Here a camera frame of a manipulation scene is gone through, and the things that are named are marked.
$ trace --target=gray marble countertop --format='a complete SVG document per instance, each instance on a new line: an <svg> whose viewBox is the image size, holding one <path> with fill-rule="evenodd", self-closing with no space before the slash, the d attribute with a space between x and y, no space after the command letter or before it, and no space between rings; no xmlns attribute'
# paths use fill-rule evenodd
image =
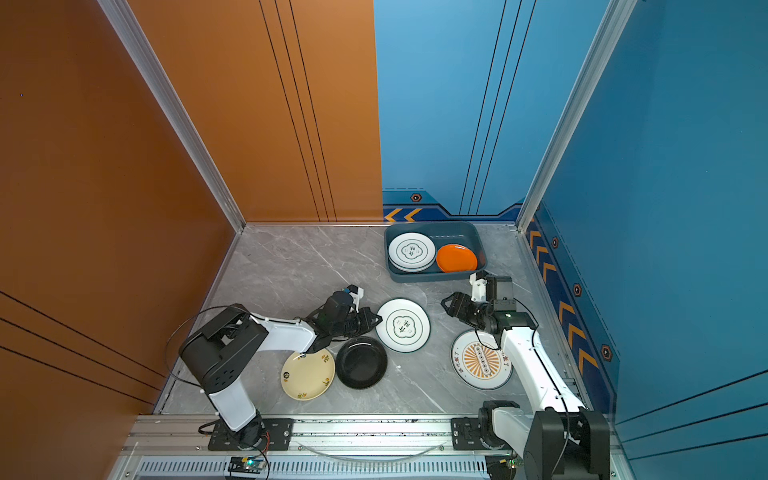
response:
<svg viewBox="0 0 768 480"><path fill-rule="evenodd" d="M256 407L264 414L300 413L448 413L476 414L483 401L517 402L531 411L520 379L514 373L502 387L484 391L471 387L453 369L450 349L455 338L469 330L445 314L440 300L455 291L470 293L468 279L432 283L396 283L384 264L386 227L246 227L214 294L211 305L242 303L256 313L276 317L305 316L334 291L349 284L365 289L360 306L373 312L386 301L403 297L421 305L429 315L430 337L413 353L387 349L389 364L384 378L373 387L354 390L335 379L320 397L299 401L280 386L280 370L288 352L257 353L242 373ZM538 318L544 308L534 301L531 281L522 268L509 225L477 225L488 265L486 270L511 275L515 295ZM563 370L555 339L541 331L541 340L554 365ZM377 337L376 332L369 336ZM329 348L336 355L342 343ZM192 379L186 369L183 378ZM162 409L166 414L208 414L214 409L198 388L176 382Z"/></svg>

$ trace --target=black plate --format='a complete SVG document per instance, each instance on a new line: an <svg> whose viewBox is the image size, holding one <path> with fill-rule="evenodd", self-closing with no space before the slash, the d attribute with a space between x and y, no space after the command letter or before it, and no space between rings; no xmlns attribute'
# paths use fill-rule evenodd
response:
<svg viewBox="0 0 768 480"><path fill-rule="evenodd" d="M386 350L377 339L359 336L336 355L336 376L351 389L374 386L386 372Z"/></svg>

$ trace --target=yellow plate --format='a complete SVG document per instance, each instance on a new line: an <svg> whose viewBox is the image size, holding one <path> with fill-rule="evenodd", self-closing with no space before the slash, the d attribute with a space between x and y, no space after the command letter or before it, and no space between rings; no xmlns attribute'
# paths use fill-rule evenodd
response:
<svg viewBox="0 0 768 480"><path fill-rule="evenodd" d="M336 363L328 350L307 354L294 352L283 364L280 384L292 399L311 400L328 389L335 374Z"/></svg>

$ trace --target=black diagonal line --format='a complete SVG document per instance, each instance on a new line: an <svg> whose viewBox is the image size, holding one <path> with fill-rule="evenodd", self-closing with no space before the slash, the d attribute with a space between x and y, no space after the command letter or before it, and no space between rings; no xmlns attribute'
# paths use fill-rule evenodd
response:
<svg viewBox="0 0 768 480"><path fill-rule="evenodd" d="M3 349L3 350L5 350L6 352L15 353L15 354L16 354L16 355L18 355L18 356L23 356L24 358L26 358L26 359L29 359L29 360L31 360L31 361L33 361L33 362L37 362L37 363L40 363L40 364L42 364L42 365L45 365L45 366L49 366L49 367L51 367L51 368L52 368L52 369L54 369L54 370L58 370L59 372L63 372L63 373L66 373L66 374L68 374L68 375L72 375L73 377L77 377L77 378L79 378L80 380L85 380L86 382L90 382L90 383L93 383L94 385L102 386L102 387L106 388L107 390L111 390L111 391L113 391L113 392L117 392L117 393L120 393L120 394L122 394L122 395L125 395L125 396L127 396L127 397L131 397L132 399L134 399L134 400L138 400L139 402L144 402L144 403L146 403L146 404L148 404L148 405L153 405L153 403L152 403L152 402L148 402L147 400L143 400L143 399L140 399L140 398L138 398L137 396L133 396L133 395L131 395L130 393L121 392L120 390L117 390L117 389L113 389L113 388L112 388L112 387L110 387L110 386L102 385L102 384L101 384L101 383L99 383L99 382L95 382L95 381L93 381L93 380L91 380L91 379L87 379L87 378L85 378L85 377L83 377L83 376L79 376L77 373L72 373L72 372L68 372L67 370L64 370L64 369L60 369L60 368L58 368L57 366L53 366L53 365L51 365L50 363L46 363L46 362L43 362L42 360L38 360L38 359L32 358L32 357L30 357L30 356L27 356L27 355L25 355L25 354L23 354L23 353L17 352L17 351L15 351L15 350L11 350L11 349L9 349L8 347L5 347L5 346L2 346L2 345L0 345L0 349Z"/></svg>
<svg viewBox="0 0 768 480"><path fill-rule="evenodd" d="M480 202L482 202L482 195L485 193L485 184L488 183L488 174L491 172L491 164L493 163L493 155L496 153L496 145L498 144L498 136L502 133L502 125L504 124L504 116L507 114L507 106L509 106L509 97L512 95L512 87L515 86L515 79L518 76L518 68L520 67L520 58L523 56L523 48L525 48L525 40L528 38L528 29L531 28L531 20L533 19L533 11L536 9L536 1L533 2L533 8L531 8L531 17L528 18L528 27L525 28L525 36L523 37L523 45L520 45L520 54L518 55L518 63L515 65L515 73L512 75L512 83L509 85L509 93L507 94L507 102L504 104L504 111L502 112L502 121L498 123L498 132L496 133L496 141L493 143L493 150L491 151L491 159L488 160L488 169L485 172L485 180L482 182L482 189L480 190L480 197L478 198L478 207L475 213L480 211Z"/></svg>
<svg viewBox="0 0 768 480"><path fill-rule="evenodd" d="M722 419L723 417L727 417L727 416L730 416L730 415L736 415L737 413L741 413L741 412L749 412L750 410L759 409L759 408L762 408L764 406L768 406L768 402L760 403L759 405L753 405L751 407L746 407L746 408L743 408L743 409L733 410L732 412L728 412L728 413L721 413L719 415L715 415L714 417L710 417L708 419L701 419L701 420L697 420L696 422L684 423L683 425L678 425L678 426L672 427L670 429L664 429L664 430L659 430L658 432L648 433L646 435L640 435L639 437L634 437L633 439L622 440L621 443L627 443L627 442L632 442L634 440L644 439L646 437L650 437L650 436L653 436L653 435L658 435L660 433L671 432L672 430L682 429L683 427L690 427L691 425L696 425L698 423L709 422L710 420Z"/></svg>
<svg viewBox="0 0 768 480"><path fill-rule="evenodd" d="M29 333L29 334L31 334L31 335L34 335L34 336L38 337L39 339L43 339L43 340L45 340L46 342L50 342L50 343L53 343L54 345L56 345L56 346L59 346L59 347L61 347L62 349L64 349L64 350L67 350L68 352L72 352L72 353L74 353L74 354L75 354L75 355L77 355L77 356L81 356L81 357L83 357L84 359L88 359L88 360L91 360L93 363L97 363L98 365L101 365L101 366L103 366L105 369L110 369L110 370L112 370L113 372L117 372L117 373L119 373L120 375L122 375L122 376L126 376L126 377L128 377L129 379L131 379L131 380L135 380L135 381L137 381L137 382L139 382L139 383L143 383L143 384L145 384L146 386L148 386L148 387L151 387L151 388L153 388L153 389L157 390L158 392L160 392L160 389L159 389L159 388L157 388L157 387L156 387L156 386L154 386L154 385L150 385L149 383L146 383L146 382L142 382L141 380L139 380L139 379L137 379L137 378L134 378L134 377L132 377L132 376L128 375L127 373L123 373L123 372L121 372L121 371L120 371L120 370L118 370L118 369L113 369L113 368L112 368L112 367L110 367L109 365L105 365L104 363L101 363L101 362L99 362L98 360L94 360L94 359L92 359L90 356L86 356L86 355L83 355L83 354L82 354L82 353L80 353L80 352L76 352L76 351L74 351L73 349L67 348L66 346L63 346L62 344L60 344L60 343L57 343L57 342L55 342L55 341L53 341L53 340L51 340L51 339L45 338L45 337L44 337L44 336L42 336L42 335L38 335L37 333L35 333L35 332L32 332L31 330L28 330L28 329L24 328L24 327L23 327L23 326L21 326L21 325L16 325L15 323L13 323L12 321L10 321L10 320L8 320L8 319L4 319L3 317L1 317L1 316L0 316L0 320L2 320L3 322L6 322L8 325L13 325L13 326L15 326L16 328L18 328L18 329L20 329L20 330L24 330L26 333Z"/></svg>
<svg viewBox="0 0 768 480"><path fill-rule="evenodd" d="M469 211L472 209L472 201L475 199L475 191L478 187L478 178L480 178L480 170L482 169L482 158L485 156L485 147L488 146L488 135L491 133L491 126L493 126L493 116L496 113L496 104L498 103L498 94L502 91L502 82L504 81L504 73L507 70L507 60L509 60L509 50L512 48L512 39L515 38L515 29L518 27L518 18L520 17L520 7L522 5L522 0L520 1L520 5L518 5L518 14L515 16L515 24L512 26L512 35L509 37L509 46L507 47L507 56L504 57L504 67L502 67L502 77L498 81L498 88L496 89L496 99L493 101L493 110L491 110L491 121L488 122L488 130L485 132L485 142L483 142L482 145L482 153L480 154L480 163L478 164L478 173L475 175L475 186L472 187L472 196L469 198L469 206L467 207L467 214L469 215Z"/></svg>
<svg viewBox="0 0 768 480"><path fill-rule="evenodd" d="M143 364L141 364L141 363L137 362L136 360L132 359L130 356L127 356L127 355L123 355L122 353L118 352L117 350L115 350L115 349L113 349L113 348L111 348L111 347L108 347L108 346L106 346L105 344L103 344L103 343L99 342L98 340L96 340L96 339L92 339L90 336L88 336L88 335L85 335L84 333L81 333L81 332L77 331L76 329L74 329L74 328L70 327L70 326L69 326L69 325L67 325L66 323L63 323L63 322L60 322L60 321L56 320L54 317L52 317L52 316L50 316L50 315L47 315L47 314L45 314L45 313L41 312L40 310L38 310L38 309L34 308L33 306L31 306L31 305L29 305L29 304L27 304L27 303L24 303L24 302L22 302L21 300L19 300L19 299L17 299L17 298L14 298L13 296L10 296L10 295L8 295L6 292L3 292L3 291L1 291L1 290L0 290L0 293L1 293L1 294L3 294L3 295L5 295L5 296L7 296L9 299L13 300L13 301L14 301L14 302L16 302L16 303L18 303L18 304L20 304L20 305L23 305L23 306L26 306L27 308L29 308L29 309L30 309L30 310L32 310L33 312L39 313L40 315L43 315L45 318L47 318L47 319L49 319L49 320L51 320L51 321L53 321L53 322L56 322L58 325L61 325L61 326L63 326L65 329L69 329L69 330L71 330L72 332L75 332L75 333L77 333L79 336L83 336L83 337L85 337L85 338L89 339L90 341L92 341L93 343L95 343L95 344L97 344L97 345L99 345L99 346L103 346L105 349L109 350L110 352L113 352L113 353L117 353L119 356L123 357L124 359L130 360L130 361L132 361L133 363L135 363L136 365L139 365L139 366L143 366L145 369L149 370L150 372L154 372L154 373L157 373L159 376L161 376L161 377L163 377L163 378L165 378L165 377L166 377L166 375L163 375L162 373L158 372L157 370L153 370L153 369L149 368L148 366L146 366L146 365L143 365Z"/></svg>
<svg viewBox="0 0 768 480"><path fill-rule="evenodd" d="M296 122L293 121L293 112L290 110L290 103L288 102L288 92L286 91L285 82L283 82L283 74L280 73L280 64L277 63L277 53L275 53L275 45L272 43L272 35L270 35L270 26L266 23L266 15L264 14L264 6L259 0L259 7L261 8L261 16L264 18L264 26L266 27L266 36L270 40L270 47L272 47L272 56L275 58L275 66L277 66L277 75L280 77L280 84L283 86L283 95L286 97L286 105L288 106L288 115L290 115L290 123L293 125L293 133L296 135L296 144L299 145L299 154L301 155L301 161L304 164L304 173L306 174L306 182L310 186L310 193L312 194L312 203L315 204L315 213L317 214L317 220L320 221L320 210L317 208L317 200L315 200L315 191L312 189L312 182L310 181L310 171L306 168L306 160L304 160L304 151L301 148L301 142L299 141L299 131L296 129Z"/></svg>
<svg viewBox="0 0 768 480"><path fill-rule="evenodd" d="M491 55L491 66L488 67L488 79L485 81L485 92L482 95L482 103L480 104L480 115L478 116L478 126L475 129L475 139L472 142L472 152L469 154L469 165L467 166L467 177L464 179L464 190L462 191L462 202L458 206L458 214L462 213L464 207L464 196L467 193L467 183L469 182L469 172L472 170L472 155L475 154L475 145L478 141L478 133L480 131L480 120L482 119L482 110L485 107L485 96L488 95L488 84L491 83L491 72L493 71L493 60L496 58L496 48L498 47L498 36L502 33L502 22L504 21L504 11L507 9L507 0L504 0L504 7L502 7L502 17L498 21L498 31L496 32L496 43L493 45L493 55Z"/></svg>
<svg viewBox="0 0 768 480"><path fill-rule="evenodd" d="M652 453L650 455L643 455L641 457L627 458L627 460L640 460L641 458L658 457L660 455L669 455L670 453L687 452L688 450L705 449L706 447L714 447L715 445L725 445L727 443L742 442L744 440L759 439L761 437L768 437L768 433L759 433L757 435L750 435L748 437L741 437L740 439L723 440L722 442L707 443L706 445L697 445L695 447L687 447L685 449L670 450L669 452Z"/></svg>
<svg viewBox="0 0 768 480"><path fill-rule="evenodd" d="M299 56L301 57L301 67L304 69L304 80L306 80L306 91L310 94L310 108L312 109L312 116L315 119L315 130L317 131L317 142L320 145L320 158L323 160L323 168L326 171L326 179L328 180L328 195L331 197L331 208L333 208L333 219L339 221L336 216L336 204L333 202L333 189L331 188L331 177L328 175L328 167L326 166L326 154L323 152L323 139L320 137L320 128L317 125L317 114L315 113L315 104L312 101L312 90L310 89L310 79L306 75L306 65L304 64L304 53L301 52L301 41L299 40L299 29L296 28L296 17L293 16L293 3L288 0L290 5L290 16L293 19L293 30L296 32L296 43L299 45Z"/></svg>
<svg viewBox="0 0 768 480"><path fill-rule="evenodd" d="M290 52L288 51L288 41L286 40L286 32L283 30L283 20L280 19L280 9L277 7L277 0L275 0L275 10L277 10L277 21L280 23L280 32L283 34L283 43L286 46L286 54L288 55L288 65L290 66L290 74L293 76L293 86L296 88L296 98L299 99L299 110L301 110L301 118L304 120L304 131L306 132L306 142L310 144L310 153L312 154L312 165L315 166L315 176L317 177L317 186L320 188L320 198L323 199L323 209L326 211L326 220L330 220L328 216L328 206L326 205L326 195L323 193L323 185L320 183L320 173L317 170L317 160L315 160L315 150L312 148L312 140L310 139L310 128L306 126L306 115L304 114L304 107L301 105L301 94L299 93L299 84L296 82L296 74L293 73L293 62L290 59Z"/></svg>
<svg viewBox="0 0 768 480"><path fill-rule="evenodd" d="M707 390L706 392L697 393L696 395L692 395L692 396L690 396L690 397L687 397L687 398L685 398L685 399L682 399L682 400L677 400L676 402L672 402L672 403L670 403L670 404L668 404L668 405L665 405L665 406L661 406L661 407L659 407L659 408L657 408L657 409L653 409L653 410L650 410L649 412L641 413L640 415L635 415L634 417L630 417L629 419L626 419L626 420L622 420L622 421L620 421L620 422L616 422L616 425L620 425L620 424L622 424L622 423L625 423L625 422L629 422L630 420L639 419L640 417L643 417L643 416L646 416L646 415L650 415L651 413L655 413L655 412L658 412L659 410L668 409L668 408L669 408L669 407L671 407L671 406L675 406L675 405L678 405L678 404L680 404L680 403L683 403L683 402L687 402L688 400L692 400L692 399L698 398L698 397L700 397L700 396L706 395L707 393L716 392L717 390L720 390L720 389L724 389L724 388L726 388L726 387L729 387L729 386L731 386L731 385L736 385L737 383L743 382L743 381L745 381L745 380L753 379L753 378L755 378L756 376L760 376L760 375L763 375L763 374L765 374L765 373L768 373L768 369L766 369L766 370L763 370L762 372L753 373L752 375L749 375L749 376L745 376L745 377L744 377L744 378L742 378L742 379L733 380L732 382L728 382L728 383L726 383L725 385L721 385L721 386L715 387L715 388L713 388L713 389L709 389L709 390Z"/></svg>

